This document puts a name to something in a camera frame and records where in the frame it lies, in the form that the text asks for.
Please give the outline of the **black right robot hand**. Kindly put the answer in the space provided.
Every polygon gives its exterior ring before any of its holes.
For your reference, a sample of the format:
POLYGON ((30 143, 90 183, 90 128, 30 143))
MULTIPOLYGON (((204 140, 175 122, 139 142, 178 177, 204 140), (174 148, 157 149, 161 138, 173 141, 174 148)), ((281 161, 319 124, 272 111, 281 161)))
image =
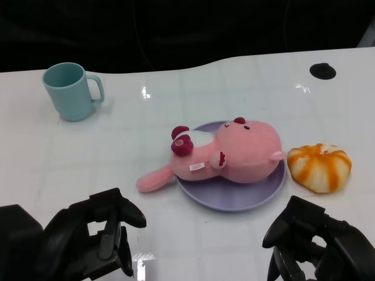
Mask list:
POLYGON ((268 229, 263 248, 273 250, 268 280, 305 280, 299 264, 313 264, 315 280, 374 280, 374 247, 356 227, 292 196, 268 229))

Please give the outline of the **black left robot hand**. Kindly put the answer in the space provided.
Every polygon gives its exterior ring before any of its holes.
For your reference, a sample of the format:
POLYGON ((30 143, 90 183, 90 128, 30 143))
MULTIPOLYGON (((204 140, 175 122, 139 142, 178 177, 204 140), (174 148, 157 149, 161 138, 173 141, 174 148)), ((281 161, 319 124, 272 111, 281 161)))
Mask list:
POLYGON ((146 218, 118 188, 62 209, 43 231, 36 276, 39 280, 96 280, 117 269, 133 276, 123 223, 144 228, 146 218))

